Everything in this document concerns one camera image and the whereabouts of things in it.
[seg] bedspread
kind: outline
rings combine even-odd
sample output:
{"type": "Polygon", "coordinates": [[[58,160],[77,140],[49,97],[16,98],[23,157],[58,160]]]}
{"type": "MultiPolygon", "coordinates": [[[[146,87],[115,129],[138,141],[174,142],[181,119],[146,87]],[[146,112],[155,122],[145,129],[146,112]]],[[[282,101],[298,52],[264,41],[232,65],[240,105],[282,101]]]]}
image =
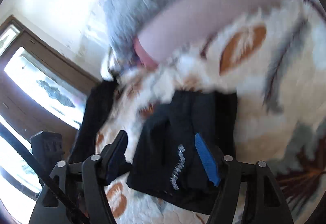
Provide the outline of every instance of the bedspread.
{"type": "MultiPolygon", "coordinates": [[[[175,90],[236,91],[237,160],[266,161],[295,223],[303,224],[326,190],[326,19],[314,1],[284,0],[246,13],[224,30],[180,48],[158,69],[124,74],[98,133],[97,152],[125,130],[126,158],[132,161],[144,120],[157,104],[169,103],[175,90]]],[[[126,178],[106,189],[117,223],[206,223],[207,215],[128,188],[126,178]]],[[[240,223],[243,190],[234,223],[240,223]]]]}

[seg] black folded garment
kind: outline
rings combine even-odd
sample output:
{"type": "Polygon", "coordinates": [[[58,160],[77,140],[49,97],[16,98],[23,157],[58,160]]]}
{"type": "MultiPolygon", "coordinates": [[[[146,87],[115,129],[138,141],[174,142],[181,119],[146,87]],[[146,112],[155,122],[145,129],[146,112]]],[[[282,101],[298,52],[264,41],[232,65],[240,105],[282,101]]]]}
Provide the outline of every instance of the black folded garment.
{"type": "Polygon", "coordinates": [[[237,95],[176,91],[170,104],[156,107],[143,127],[127,184],[178,207],[211,213],[218,187],[208,180],[195,147],[207,144],[235,157],[237,95]]]}

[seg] orange oval print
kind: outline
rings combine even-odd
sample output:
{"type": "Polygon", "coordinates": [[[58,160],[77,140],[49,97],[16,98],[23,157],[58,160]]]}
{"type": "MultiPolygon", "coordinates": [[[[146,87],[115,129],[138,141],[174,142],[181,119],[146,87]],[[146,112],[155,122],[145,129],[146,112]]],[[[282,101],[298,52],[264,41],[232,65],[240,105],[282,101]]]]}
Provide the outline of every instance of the orange oval print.
{"type": "Polygon", "coordinates": [[[220,75],[237,67],[244,59],[249,58],[259,49],[265,38],[267,29],[265,25],[242,28],[226,45],[220,61],[220,75]]]}
{"type": "Polygon", "coordinates": [[[120,217],[127,208],[127,198],[122,193],[122,183],[114,184],[106,194],[112,214],[115,218],[120,217]]]}

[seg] black fabric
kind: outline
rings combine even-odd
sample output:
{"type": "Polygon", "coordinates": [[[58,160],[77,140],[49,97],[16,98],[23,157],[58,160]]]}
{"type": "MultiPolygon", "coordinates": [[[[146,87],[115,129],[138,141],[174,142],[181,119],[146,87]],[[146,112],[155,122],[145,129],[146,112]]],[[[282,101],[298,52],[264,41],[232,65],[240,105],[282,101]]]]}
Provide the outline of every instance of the black fabric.
{"type": "Polygon", "coordinates": [[[146,120],[128,186],[209,215],[219,189],[208,180],[195,148],[195,134],[200,132],[207,144],[235,157],[236,112],[236,94],[176,91],[170,104],[157,106],[146,120]]]}
{"type": "Polygon", "coordinates": [[[107,120],[118,83],[103,81],[92,89],[86,102],[83,123],[77,132],[68,163],[83,162],[95,153],[96,135],[107,120]]]}

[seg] white wall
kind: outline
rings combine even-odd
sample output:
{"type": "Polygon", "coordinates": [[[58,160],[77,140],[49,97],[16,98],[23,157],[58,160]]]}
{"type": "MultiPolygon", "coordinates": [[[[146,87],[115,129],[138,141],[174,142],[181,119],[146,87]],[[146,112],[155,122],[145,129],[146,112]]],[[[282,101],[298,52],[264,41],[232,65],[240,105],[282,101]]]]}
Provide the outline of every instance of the white wall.
{"type": "Polygon", "coordinates": [[[101,45],[82,44],[82,35],[95,0],[4,0],[0,23],[14,15],[49,46],[100,78],[106,53],[101,45]]]}

